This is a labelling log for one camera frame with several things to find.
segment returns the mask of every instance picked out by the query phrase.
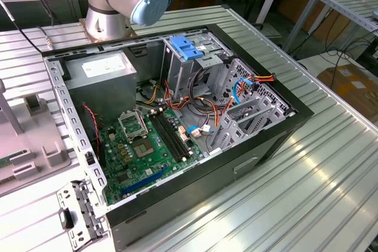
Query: metal profile surface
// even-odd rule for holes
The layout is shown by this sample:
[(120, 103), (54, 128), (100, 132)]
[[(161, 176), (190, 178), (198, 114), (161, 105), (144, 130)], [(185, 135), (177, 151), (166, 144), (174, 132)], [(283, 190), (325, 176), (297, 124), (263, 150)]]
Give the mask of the metal profile surface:
[[(378, 233), (378, 130), (230, 9), (167, 12), (155, 25), (133, 29), (145, 35), (203, 24), (218, 24), (315, 115), (273, 159), (126, 251), (364, 251)], [(62, 28), (69, 32), (77, 24)], [(15, 34), (1, 33), (0, 40), (10, 42)], [(40, 62), (33, 52), (8, 57), (0, 60), (0, 76), (45, 72)], [(30, 80), (9, 89), (7, 98), (17, 103), (23, 93), (41, 93), (66, 138), (50, 82), (40, 76)], [(68, 181), (82, 178), (75, 165), (77, 161), (64, 172), (0, 199), (0, 223), (5, 224), (0, 229), (1, 247), (68, 251), (53, 194)], [(112, 241), (105, 237), (84, 251), (113, 251)]]
[(373, 18), (378, 10), (378, 0), (320, 0), (343, 14), (369, 32), (378, 29), (378, 20)]

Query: metal panel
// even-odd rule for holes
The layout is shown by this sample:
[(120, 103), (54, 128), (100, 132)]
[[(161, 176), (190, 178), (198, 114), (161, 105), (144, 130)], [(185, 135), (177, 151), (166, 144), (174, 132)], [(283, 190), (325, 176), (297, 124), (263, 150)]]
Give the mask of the metal panel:
[(378, 9), (378, 0), (320, 0), (359, 24), (368, 31), (378, 29), (378, 21), (372, 18)]
[[(269, 71), (275, 72), (315, 115), (288, 139), (273, 159), (127, 251), (315, 251), (321, 248), (363, 251), (378, 233), (375, 205), (378, 199), (378, 131), (371, 123), (329, 92), (326, 86), (317, 83), (231, 10), (215, 6), (173, 11), (151, 27), (134, 25), (133, 28), (143, 35), (212, 22), (219, 23), (240, 44), (246, 44), (248, 52)], [(0, 34), (0, 38), (6, 34), (11, 37), (15, 33)], [(13, 53), (7, 58), (0, 61), (0, 74), (7, 74), (4, 71), (9, 70), (5, 75), (8, 79), (41, 72), (41, 58), (35, 53), (26, 57)], [(5, 94), (13, 103), (18, 103), (25, 93), (36, 92), (47, 98), (64, 137), (67, 132), (49, 83), (38, 83), (35, 79), (30, 86), (14, 85)], [(18, 211), (20, 215), (24, 214), (35, 202), (42, 207), (50, 206), (30, 220), (21, 219), (18, 228), (14, 224), (2, 228), (1, 236), (8, 237), (0, 239), (0, 246), (13, 244), (18, 249), (15, 251), (36, 246), (37, 251), (70, 247), (60, 222), (54, 218), (56, 216), (51, 216), (53, 205), (49, 198), (68, 180), (81, 178), (82, 171), (75, 158), (71, 167), (69, 171), (0, 199), (0, 222), (11, 219), (7, 214), (16, 216)], [(34, 235), (34, 231), (44, 236), (36, 236), (28, 242), (28, 234)], [(112, 251), (112, 242), (108, 240), (105, 238), (85, 251)]]

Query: aluminum extrusion table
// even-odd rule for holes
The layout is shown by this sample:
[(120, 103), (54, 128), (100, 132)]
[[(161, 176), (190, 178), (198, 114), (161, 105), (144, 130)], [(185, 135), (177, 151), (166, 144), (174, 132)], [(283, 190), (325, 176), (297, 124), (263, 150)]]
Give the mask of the aluminum extrusion table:
[[(217, 23), (315, 113), (275, 157), (126, 251), (364, 251), (378, 233), (378, 129), (231, 9), (167, 12), (139, 35)], [(58, 47), (89, 42), (79, 24), (45, 28)], [(25, 30), (40, 47), (44, 35)], [(83, 177), (40, 55), (18, 32), (0, 33), (0, 77), (11, 105), (48, 101), (71, 165), (0, 198), (4, 251), (70, 251), (55, 191)], [(113, 251), (105, 237), (85, 252)]]
[(330, 9), (336, 10), (368, 32), (378, 31), (378, 20), (373, 18), (374, 11), (378, 10), (378, 0), (309, 0), (283, 47), (283, 50), (286, 52), (289, 50), (317, 1), (323, 2), (326, 4), (326, 7), (320, 12), (318, 18), (310, 28), (309, 34), (320, 25)]

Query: side panel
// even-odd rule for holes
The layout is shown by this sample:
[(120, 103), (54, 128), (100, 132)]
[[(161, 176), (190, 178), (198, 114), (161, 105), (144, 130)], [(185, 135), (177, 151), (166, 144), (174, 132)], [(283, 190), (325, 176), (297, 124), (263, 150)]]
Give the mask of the side panel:
[(235, 179), (251, 171), (282, 136), (284, 136), (284, 133), (262, 143), (253, 150), (141, 211), (139, 214), (112, 227), (116, 251), (121, 251), (133, 244), (159, 226), (189, 210)]

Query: table leg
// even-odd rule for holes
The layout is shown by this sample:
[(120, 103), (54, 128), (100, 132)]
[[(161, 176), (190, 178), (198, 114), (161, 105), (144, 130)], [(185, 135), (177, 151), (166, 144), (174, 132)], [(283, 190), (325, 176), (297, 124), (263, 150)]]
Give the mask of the table leg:
[(329, 10), (330, 10), (330, 8), (328, 6), (325, 6), (323, 8), (323, 10), (319, 13), (318, 18), (315, 20), (315, 22), (313, 23), (313, 25), (309, 29), (309, 31), (308, 31), (309, 35), (312, 34), (316, 28), (318, 28), (321, 21), (324, 19), (324, 17), (326, 16), (326, 14), (328, 13)]
[(311, 13), (312, 9), (314, 8), (316, 1), (317, 0), (309, 0), (308, 1), (307, 6), (303, 10), (302, 15), (300, 16), (300, 18), (296, 22), (296, 24), (295, 24), (293, 30), (291, 31), (291, 33), (290, 33), (290, 35), (289, 35), (289, 37), (288, 37), (285, 45), (282, 48), (284, 51), (286, 51), (286, 52), (289, 51), (289, 48), (292, 45), (294, 39), (298, 35), (298, 33), (299, 33), (300, 29), (302, 28), (304, 22), (306, 21), (307, 17), (309, 16), (309, 14)]
[(274, 0), (265, 0), (263, 7), (261, 8), (260, 14), (258, 16), (258, 19), (256, 20), (257, 24), (264, 23), (265, 17), (269, 12), (269, 9), (272, 6)]

